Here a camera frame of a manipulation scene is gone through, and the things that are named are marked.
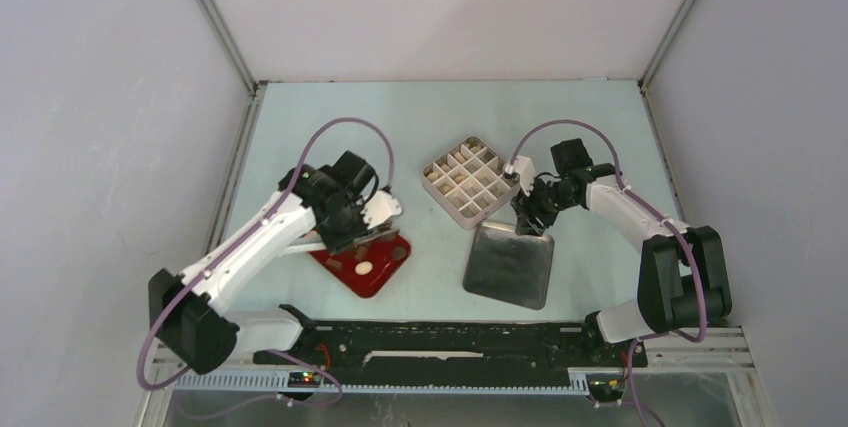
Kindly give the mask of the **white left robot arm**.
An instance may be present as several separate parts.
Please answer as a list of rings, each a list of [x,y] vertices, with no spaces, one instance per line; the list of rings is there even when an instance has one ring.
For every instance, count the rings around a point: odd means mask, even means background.
[[[237,319],[232,306],[272,260],[315,250],[341,253],[400,216],[389,188],[363,192],[375,177],[351,151],[332,165],[291,169],[254,217],[211,253],[177,274],[162,269],[151,277],[151,337],[196,374],[218,369],[238,351],[278,349],[297,364],[311,359],[316,337],[294,309]]]

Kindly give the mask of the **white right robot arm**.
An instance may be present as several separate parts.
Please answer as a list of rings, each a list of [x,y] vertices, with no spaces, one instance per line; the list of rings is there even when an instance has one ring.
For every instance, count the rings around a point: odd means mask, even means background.
[[[634,299],[587,315],[581,349],[588,361],[606,365],[623,341],[684,328],[699,339],[710,322],[731,313],[723,242],[715,229],[663,215],[614,165],[595,163],[579,139],[556,144],[551,155],[556,174],[550,181],[525,156],[505,168],[519,184],[511,201],[517,234],[540,236],[561,212],[581,207],[606,219],[640,257]]]

